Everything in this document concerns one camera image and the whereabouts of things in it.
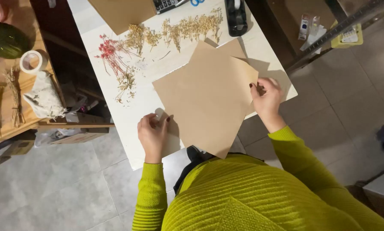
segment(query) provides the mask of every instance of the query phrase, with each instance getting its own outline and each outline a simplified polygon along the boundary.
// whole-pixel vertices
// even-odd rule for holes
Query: masking tape roll
[[[38,65],[33,68],[30,65],[30,60],[36,57],[39,59]],[[44,70],[47,67],[47,64],[48,60],[36,50],[25,52],[20,59],[20,68],[27,74],[36,74],[38,71]]]

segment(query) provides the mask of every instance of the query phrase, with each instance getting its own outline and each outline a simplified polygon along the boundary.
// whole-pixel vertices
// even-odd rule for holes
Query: green vase
[[[0,23],[0,57],[20,58],[31,49],[28,37],[13,25]]]

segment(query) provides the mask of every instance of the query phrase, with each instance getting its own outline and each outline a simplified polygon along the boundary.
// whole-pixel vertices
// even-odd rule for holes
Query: yellow container
[[[333,28],[336,25],[337,25],[337,21],[334,22],[334,24],[332,25],[331,28]],[[339,34],[339,36],[337,36],[336,38],[334,38],[331,41],[332,48],[349,48],[349,47],[355,46],[355,45],[362,45],[363,44],[362,25],[357,24],[356,29],[357,29],[357,37],[358,37],[357,42],[342,42],[342,34]]]

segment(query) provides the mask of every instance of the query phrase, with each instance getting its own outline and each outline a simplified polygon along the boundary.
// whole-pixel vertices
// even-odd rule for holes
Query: dark shoe
[[[201,152],[195,146],[189,146],[186,148],[186,153],[191,162],[202,161]]]

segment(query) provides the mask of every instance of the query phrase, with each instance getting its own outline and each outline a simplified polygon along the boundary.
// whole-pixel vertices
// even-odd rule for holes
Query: woman
[[[170,118],[155,129],[156,115],[146,115],[138,123],[145,163],[133,230],[383,231],[384,219],[349,194],[278,114],[276,81],[259,78],[258,84],[265,93],[250,84],[254,107],[284,171],[241,154],[195,164],[200,158],[188,148],[192,163],[167,208],[161,152]]]

